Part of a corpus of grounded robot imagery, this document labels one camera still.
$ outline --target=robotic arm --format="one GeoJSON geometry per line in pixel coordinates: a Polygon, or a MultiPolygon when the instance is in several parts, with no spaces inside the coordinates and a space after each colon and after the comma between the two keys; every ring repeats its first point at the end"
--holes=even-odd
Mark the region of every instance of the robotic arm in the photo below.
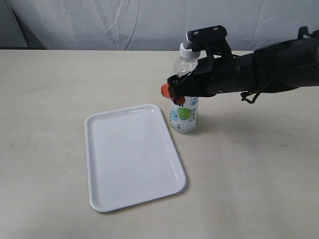
{"type": "Polygon", "coordinates": [[[306,26],[301,27],[297,39],[243,56],[232,55],[226,35],[223,26],[189,31],[184,47],[205,50],[207,57],[199,59],[189,74],[169,77],[161,88],[162,95],[182,105],[184,96],[242,92],[241,100],[253,104],[261,93],[319,86],[319,30],[309,34],[306,26]]]}

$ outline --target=plastic tray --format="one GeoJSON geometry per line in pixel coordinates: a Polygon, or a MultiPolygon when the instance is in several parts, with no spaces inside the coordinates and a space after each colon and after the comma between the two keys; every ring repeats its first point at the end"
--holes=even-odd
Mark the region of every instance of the plastic tray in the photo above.
{"type": "Polygon", "coordinates": [[[181,191],[186,183],[160,108],[142,105],[85,121],[89,199],[99,212],[181,191]]]}

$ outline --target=white bottle cap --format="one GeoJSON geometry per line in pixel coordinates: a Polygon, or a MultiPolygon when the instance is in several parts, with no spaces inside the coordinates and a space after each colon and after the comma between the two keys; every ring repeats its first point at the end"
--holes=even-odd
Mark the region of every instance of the white bottle cap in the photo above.
{"type": "Polygon", "coordinates": [[[179,46],[179,55],[187,60],[196,60],[200,56],[200,51],[194,52],[191,49],[185,49],[183,43],[181,43],[179,46]]]}

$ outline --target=white table surface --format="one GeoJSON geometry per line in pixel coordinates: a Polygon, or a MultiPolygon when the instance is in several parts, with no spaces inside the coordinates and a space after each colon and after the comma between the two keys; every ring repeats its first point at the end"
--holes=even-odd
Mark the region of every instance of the white table surface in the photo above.
{"type": "Polygon", "coordinates": [[[186,191],[109,214],[91,208],[85,118],[152,103],[168,122],[160,86],[177,56],[0,51],[1,239],[319,237],[315,87],[254,105],[239,93],[200,99],[197,131],[170,129],[186,191]]]}

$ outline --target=water bottle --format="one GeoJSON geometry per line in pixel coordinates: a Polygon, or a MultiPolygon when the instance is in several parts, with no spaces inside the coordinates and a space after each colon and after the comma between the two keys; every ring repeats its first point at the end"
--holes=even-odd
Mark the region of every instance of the water bottle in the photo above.
{"type": "MultiPolygon", "coordinates": [[[[183,43],[179,47],[180,57],[173,67],[173,74],[183,76],[195,69],[200,52],[185,49],[183,43]]],[[[170,113],[170,125],[179,133],[189,133],[198,124],[198,97],[185,97],[183,106],[173,104],[170,113]]]]}

